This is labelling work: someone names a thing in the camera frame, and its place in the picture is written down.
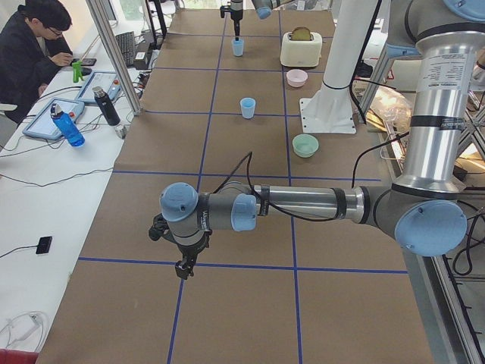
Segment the black thermos bottle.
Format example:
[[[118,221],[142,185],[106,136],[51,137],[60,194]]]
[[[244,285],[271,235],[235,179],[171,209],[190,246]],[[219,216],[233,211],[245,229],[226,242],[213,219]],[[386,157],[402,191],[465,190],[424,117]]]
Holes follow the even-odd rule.
[[[92,91],[94,93],[94,100],[105,117],[108,125],[117,126],[120,123],[120,118],[109,95],[100,86],[94,86]]]

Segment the far teach pendant tablet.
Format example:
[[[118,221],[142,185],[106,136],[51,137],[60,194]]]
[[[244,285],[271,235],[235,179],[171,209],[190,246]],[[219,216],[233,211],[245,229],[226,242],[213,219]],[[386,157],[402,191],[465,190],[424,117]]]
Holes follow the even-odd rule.
[[[120,92],[120,81],[115,72],[93,71],[84,81],[75,99],[85,104],[95,104],[93,89],[97,86],[108,94],[111,101],[114,101]]]

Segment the black keyboard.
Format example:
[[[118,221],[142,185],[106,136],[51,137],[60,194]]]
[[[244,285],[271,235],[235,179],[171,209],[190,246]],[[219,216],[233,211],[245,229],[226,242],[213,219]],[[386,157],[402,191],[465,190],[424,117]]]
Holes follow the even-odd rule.
[[[135,36],[134,32],[119,33],[115,36],[122,59],[127,67],[132,67],[135,57]]]

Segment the pink bowl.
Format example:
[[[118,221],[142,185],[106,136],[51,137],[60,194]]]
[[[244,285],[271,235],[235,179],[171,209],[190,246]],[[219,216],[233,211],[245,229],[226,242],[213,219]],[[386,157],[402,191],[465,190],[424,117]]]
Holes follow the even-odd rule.
[[[308,80],[308,74],[301,69],[292,69],[286,72],[286,81],[289,86],[294,88],[303,87]]]

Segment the teach pendant tablet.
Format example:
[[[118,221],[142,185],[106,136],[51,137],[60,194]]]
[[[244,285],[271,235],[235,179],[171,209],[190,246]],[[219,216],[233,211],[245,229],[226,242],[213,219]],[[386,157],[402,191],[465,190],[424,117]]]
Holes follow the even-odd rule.
[[[72,120],[73,124],[77,122],[85,108],[85,103],[82,101],[53,98],[23,129],[25,136],[44,140],[59,140],[62,137],[61,131],[51,118],[50,111],[53,104],[59,105],[61,110]]]
[[[84,81],[75,99],[85,104],[95,104],[93,89],[97,86],[108,94],[111,101],[114,101],[120,92],[120,81],[115,72],[93,71]]]

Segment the green bowl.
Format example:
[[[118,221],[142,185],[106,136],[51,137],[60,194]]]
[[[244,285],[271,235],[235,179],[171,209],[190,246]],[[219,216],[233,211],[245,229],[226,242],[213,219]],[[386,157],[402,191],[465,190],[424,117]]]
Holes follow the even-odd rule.
[[[307,133],[293,137],[292,145],[294,153],[300,158],[312,157],[319,148],[318,139]]]

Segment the seated person dark jacket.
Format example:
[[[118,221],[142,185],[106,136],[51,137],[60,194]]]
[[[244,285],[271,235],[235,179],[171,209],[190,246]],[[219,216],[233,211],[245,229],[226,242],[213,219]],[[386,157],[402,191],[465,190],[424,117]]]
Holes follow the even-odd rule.
[[[19,124],[57,72],[74,57],[63,32],[71,17],[57,0],[26,1],[1,31],[1,102],[15,105],[7,118]]]

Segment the toast slice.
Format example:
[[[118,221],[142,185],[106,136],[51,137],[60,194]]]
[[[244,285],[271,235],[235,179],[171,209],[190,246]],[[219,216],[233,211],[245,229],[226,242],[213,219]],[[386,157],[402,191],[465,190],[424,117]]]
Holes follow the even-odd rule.
[[[290,39],[292,41],[311,41],[312,34],[309,28],[307,27],[296,27],[290,34]]]

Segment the cream toaster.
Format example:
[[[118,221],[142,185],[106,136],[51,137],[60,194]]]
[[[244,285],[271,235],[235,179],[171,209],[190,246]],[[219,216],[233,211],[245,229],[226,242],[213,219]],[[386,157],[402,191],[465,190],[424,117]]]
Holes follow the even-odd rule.
[[[292,40],[291,32],[283,35],[280,63],[285,67],[316,67],[321,60],[322,37],[310,32],[309,41]]]

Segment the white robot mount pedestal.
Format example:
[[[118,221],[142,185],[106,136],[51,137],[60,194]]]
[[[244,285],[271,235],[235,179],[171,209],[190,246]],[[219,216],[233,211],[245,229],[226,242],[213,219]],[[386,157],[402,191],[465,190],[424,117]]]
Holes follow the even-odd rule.
[[[321,88],[310,99],[300,100],[304,133],[356,133],[352,80],[380,4],[377,0],[341,2]]]

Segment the blue water bottle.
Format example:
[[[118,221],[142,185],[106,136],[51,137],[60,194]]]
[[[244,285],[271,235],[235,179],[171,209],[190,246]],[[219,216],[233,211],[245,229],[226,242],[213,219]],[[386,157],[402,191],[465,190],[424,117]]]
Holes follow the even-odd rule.
[[[85,143],[85,139],[77,129],[77,126],[71,120],[70,116],[61,109],[58,103],[52,104],[50,115],[56,127],[72,147],[79,147]]]

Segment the near teach pendant tablet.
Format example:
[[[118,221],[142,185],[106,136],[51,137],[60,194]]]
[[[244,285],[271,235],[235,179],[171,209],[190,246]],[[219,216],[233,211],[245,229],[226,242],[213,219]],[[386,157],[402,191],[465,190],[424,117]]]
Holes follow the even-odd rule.
[[[85,108],[85,103],[82,101],[53,98],[23,129],[25,136],[44,140],[59,140],[62,137],[61,131],[51,118],[50,111],[53,104],[59,105],[61,110],[72,120],[73,124],[77,122]]]

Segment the small black device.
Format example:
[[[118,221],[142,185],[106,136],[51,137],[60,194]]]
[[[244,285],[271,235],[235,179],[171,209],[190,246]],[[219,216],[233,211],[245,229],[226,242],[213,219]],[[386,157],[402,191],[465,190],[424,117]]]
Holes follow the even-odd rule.
[[[47,254],[52,243],[52,236],[40,237],[36,246],[36,255]]]

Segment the light blue cup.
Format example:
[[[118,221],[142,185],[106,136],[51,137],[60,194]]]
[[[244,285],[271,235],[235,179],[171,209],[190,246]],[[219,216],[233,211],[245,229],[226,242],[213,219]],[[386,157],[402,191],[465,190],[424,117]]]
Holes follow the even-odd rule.
[[[240,99],[239,106],[241,115],[245,119],[251,119],[254,117],[256,101],[253,98],[245,97]]]
[[[244,40],[241,38],[232,39],[232,50],[235,57],[241,57],[244,52]]]

